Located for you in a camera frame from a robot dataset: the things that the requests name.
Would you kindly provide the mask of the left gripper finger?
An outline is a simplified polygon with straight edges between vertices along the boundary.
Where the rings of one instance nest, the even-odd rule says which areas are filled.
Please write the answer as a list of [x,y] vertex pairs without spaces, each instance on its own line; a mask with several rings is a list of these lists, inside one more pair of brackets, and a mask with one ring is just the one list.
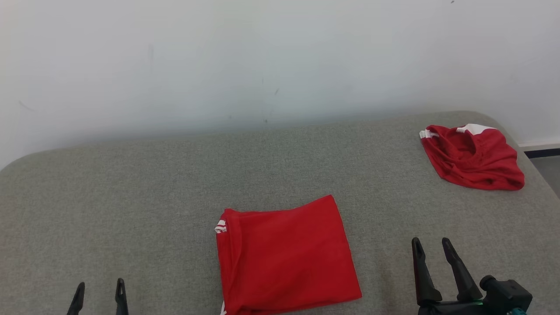
[[126,287],[124,279],[118,278],[115,292],[116,313],[115,315],[129,315]]
[[85,283],[79,283],[66,315],[79,315],[84,304]]

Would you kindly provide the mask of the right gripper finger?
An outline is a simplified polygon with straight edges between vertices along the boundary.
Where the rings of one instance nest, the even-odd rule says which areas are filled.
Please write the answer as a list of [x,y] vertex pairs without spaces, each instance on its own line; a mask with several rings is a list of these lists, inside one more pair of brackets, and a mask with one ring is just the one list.
[[413,269],[416,287],[416,302],[420,307],[426,307],[442,301],[442,295],[434,287],[431,275],[426,265],[426,255],[418,237],[411,241],[413,255]]
[[442,238],[442,247],[446,261],[452,268],[458,295],[456,297],[458,302],[474,302],[482,299],[483,295],[476,285],[472,275],[468,271],[466,265],[460,259],[452,242],[448,238]]

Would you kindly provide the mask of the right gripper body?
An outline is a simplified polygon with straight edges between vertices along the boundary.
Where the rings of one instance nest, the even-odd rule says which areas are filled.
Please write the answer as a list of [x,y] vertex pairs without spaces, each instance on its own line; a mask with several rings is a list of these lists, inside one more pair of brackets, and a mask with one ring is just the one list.
[[420,305],[417,315],[487,315],[487,309],[481,300],[470,302],[428,301]]

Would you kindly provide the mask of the red shorts with white panels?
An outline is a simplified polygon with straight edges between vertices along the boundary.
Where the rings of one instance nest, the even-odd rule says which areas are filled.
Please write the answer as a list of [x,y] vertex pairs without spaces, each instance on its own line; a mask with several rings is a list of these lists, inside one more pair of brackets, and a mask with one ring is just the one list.
[[525,186],[518,152],[496,128],[430,125],[419,136],[436,173],[450,183],[486,191],[519,191]]

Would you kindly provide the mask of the red number 23 basketball jersey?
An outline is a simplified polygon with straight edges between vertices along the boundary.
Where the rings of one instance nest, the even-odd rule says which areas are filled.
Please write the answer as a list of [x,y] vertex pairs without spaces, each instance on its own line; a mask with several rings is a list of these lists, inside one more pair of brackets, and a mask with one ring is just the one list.
[[226,209],[214,231],[220,315],[276,315],[362,297],[332,195],[290,210]]

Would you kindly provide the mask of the white wall baseboard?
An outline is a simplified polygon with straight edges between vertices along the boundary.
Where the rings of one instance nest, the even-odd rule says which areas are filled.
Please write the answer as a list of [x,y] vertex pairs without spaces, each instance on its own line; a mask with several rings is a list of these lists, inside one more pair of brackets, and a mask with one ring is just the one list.
[[541,142],[520,142],[518,146],[528,159],[560,156],[560,139]]

